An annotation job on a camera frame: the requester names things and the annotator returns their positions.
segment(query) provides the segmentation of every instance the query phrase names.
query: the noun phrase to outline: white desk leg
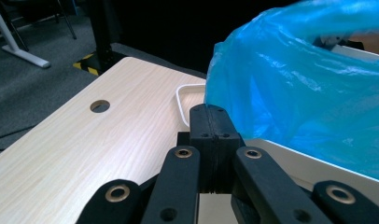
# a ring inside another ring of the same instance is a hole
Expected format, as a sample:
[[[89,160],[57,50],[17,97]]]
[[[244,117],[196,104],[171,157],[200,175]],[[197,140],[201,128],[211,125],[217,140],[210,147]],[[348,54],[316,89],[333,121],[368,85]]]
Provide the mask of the white desk leg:
[[[36,57],[35,55],[33,54],[30,54],[24,50],[21,50],[17,43],[15,42],[14,38],[12,37],[12,34],[11,32],[8,30],[7,26],[6,26],[6,23],[3,21],[3,18],[1,17],[0,15],[0,32],[1,34],[3,35],[4,39],[6,40],[6,42],[8,43],[8,45],[5,45],[3,46],[3,50],[15,55],[15,56],[18,56],[30,63],[33,63],[37,66],[40,66],[42,68],[47,68],[47,67],[50,67],[50,63],[43,60],[43,59],[40,59],[38,57]]]

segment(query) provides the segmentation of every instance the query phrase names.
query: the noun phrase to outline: light wood desk surface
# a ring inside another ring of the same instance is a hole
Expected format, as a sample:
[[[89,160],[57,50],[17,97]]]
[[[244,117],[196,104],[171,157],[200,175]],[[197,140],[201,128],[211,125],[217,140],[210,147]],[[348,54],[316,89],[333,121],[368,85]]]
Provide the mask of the light wood desk surface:
[[[156,175],[188,130],[175,90],[192,83],[204,80],[134,58],[117,63],[0,154],[0,223],[75,223],[104,183]],[[90,110],[98,100],[110,103],[106,112]]]

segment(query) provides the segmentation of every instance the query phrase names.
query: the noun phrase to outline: blue plastic bag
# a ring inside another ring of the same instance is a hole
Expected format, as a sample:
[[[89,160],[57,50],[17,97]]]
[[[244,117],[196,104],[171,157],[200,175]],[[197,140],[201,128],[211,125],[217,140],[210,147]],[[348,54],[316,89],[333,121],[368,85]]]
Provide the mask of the blue plastic bag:
[[[379,0],[301,1],[261,13],[215,46],[205,102],[263,138],[379,179],[379,61],[312,45],[379,30]]]

